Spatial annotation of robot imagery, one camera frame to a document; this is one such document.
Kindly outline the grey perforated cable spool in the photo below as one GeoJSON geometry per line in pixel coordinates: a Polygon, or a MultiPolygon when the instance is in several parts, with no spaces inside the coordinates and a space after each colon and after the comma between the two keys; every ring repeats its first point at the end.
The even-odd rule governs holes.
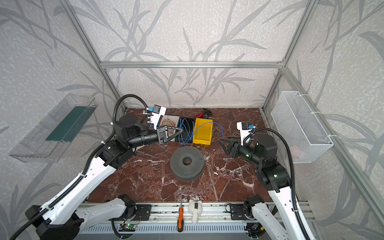
{"type": "Polygon", "coordinates": [[[170,166],[177,179],[182,182],[192,182],[204,172],[204,155],[196,147],[181,147],[171,156],[170,166]]]}

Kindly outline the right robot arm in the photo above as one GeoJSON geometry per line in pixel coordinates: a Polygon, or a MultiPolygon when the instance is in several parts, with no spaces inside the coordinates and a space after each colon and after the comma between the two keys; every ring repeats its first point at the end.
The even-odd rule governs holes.
{"type": "Polygon", "coordinates": [[[273,200],[282,222],[276,219],[260,196],[245,200],[246,215],[256,219],[273,240],[314,240],[316,237],[298,203],[295,169],[287,141],[277,131],[269,128],[255,129],[252,133],[257,134],[254,147],[224,138],[220,138],[219,143],[227,156],[241,158],[257,166],[255,173],[273,200]],[[286,148],[289,170],[277,160],[278,145],[272,134],[286,148]]]}

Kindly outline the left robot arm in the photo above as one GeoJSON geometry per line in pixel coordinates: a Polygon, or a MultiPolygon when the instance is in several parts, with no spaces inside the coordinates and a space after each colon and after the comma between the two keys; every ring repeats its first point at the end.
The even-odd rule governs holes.
{"type": "Polygon", "coordinates": [[[120,218],[134,208],[126,195],[105,204],[91,207],[83,213],[77,211],[85,198],[98,185],[134,156],[139,147],[163,145],[181,135],[179,127],[159,125],[166,108],[155,105],[149,108],[140,97],[127,94],[115,104],[111,135],[88,157],[85,167],[61,192],[42,206],[32,206],[26,211],[28,221],[10,238],[15,240],[33,225],[41,240],[73,240],[83,230],[103,221],[120,218]],[[117,112],[127,98],[134,98],[145,107],[148,122],[144,125],[135,115],[124,115],[119,120],[117,112]]]}

